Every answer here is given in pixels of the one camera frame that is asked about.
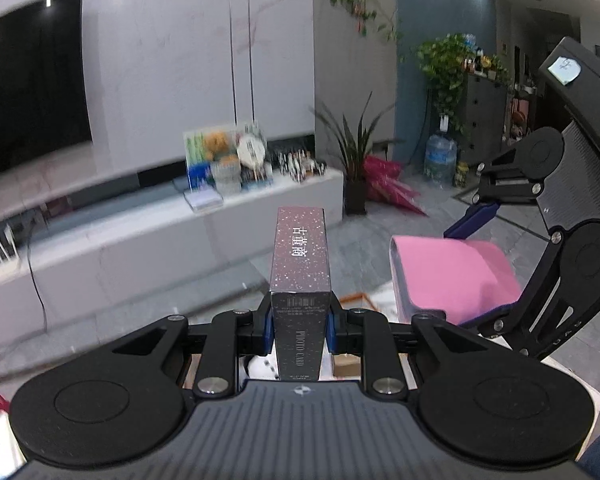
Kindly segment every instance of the dark cabinet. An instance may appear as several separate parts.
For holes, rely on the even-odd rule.
[[[505,85],[476,75],[465,77],[458,108],[466,134],[460,142],[461,160],[474,166],[500,152],[506,107]]]

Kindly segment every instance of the white logo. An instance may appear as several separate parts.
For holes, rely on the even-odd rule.
[[[302,386],[296,386],[294,388],[294,393],[298,394],[301,397],[304,397],[306,394],[310,394],[313,390],[311,388],[309,388],[308,386],[304,386],[304,384]]]

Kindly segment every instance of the white sticker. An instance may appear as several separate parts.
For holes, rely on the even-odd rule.
[[[549,72],[551,72],[562,85],[567,85],[580,75],[580,65],[575,59],[560,56],[549,67]]]

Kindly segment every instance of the box front face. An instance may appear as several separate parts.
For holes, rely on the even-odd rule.
[[[317,380],[331,297],[321,208],[278,210],[270,291],[280,378]]]

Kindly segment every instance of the box top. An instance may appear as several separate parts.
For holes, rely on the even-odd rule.
[[[329,257],[320,207],[280,207],[271,292],[330,292]]]

